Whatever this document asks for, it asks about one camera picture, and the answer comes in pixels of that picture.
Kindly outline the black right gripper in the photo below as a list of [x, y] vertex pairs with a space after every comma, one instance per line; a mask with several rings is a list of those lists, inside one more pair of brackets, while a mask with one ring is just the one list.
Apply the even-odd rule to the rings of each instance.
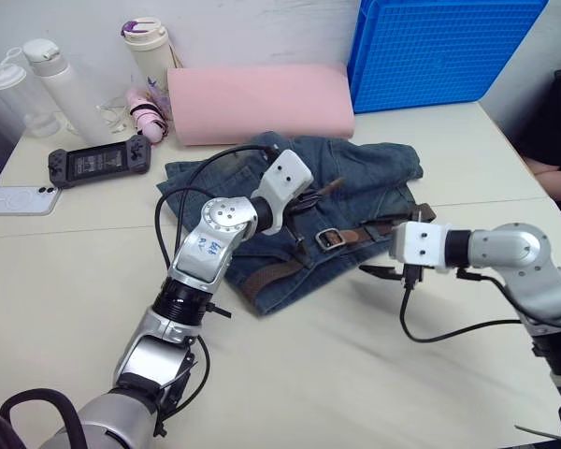
[[394, 267], [360, 265], [359, 269], [384, 280], [401, 280], [403, 278], [404, 282], [421, 282], [424, 276], [424, 267], [413, 264], [404, 264], [402, 273], [398, 272]]

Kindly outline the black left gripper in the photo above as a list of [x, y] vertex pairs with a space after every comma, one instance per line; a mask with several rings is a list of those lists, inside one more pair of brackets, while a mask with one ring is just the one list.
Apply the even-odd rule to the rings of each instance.
[[285, 207], [285, 218], [297, 215], [305, 210], [314, 208], [323, 197], [328, 195], [328, 189], [322, 188], [318, 190], [307, 189], [296, 198], [292, 199]]

